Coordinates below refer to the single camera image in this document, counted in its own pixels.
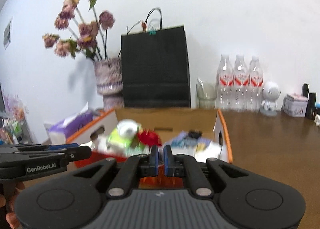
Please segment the person's left hand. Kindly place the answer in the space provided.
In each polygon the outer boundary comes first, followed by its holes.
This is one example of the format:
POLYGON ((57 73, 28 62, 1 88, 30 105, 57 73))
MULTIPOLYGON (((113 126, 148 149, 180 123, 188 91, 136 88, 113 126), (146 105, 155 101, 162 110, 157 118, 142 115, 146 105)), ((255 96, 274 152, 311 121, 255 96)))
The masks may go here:
POLYGON ((5 216, 5 223, 1 222, 1 228, 7 225, 13 229, 21 228, 21 224, 16 217, 16 213, 14 209, 15 209, 15 200, 19 195, 20 191, 25 189, 25 185, 23 182, 17 182, 13 187, 13 189, 15 190, 15 194, 12 197, 8 198, 8 200, 6 200, 5 196, 1 193, 1 208, 2 207, 9 208, 5 216))

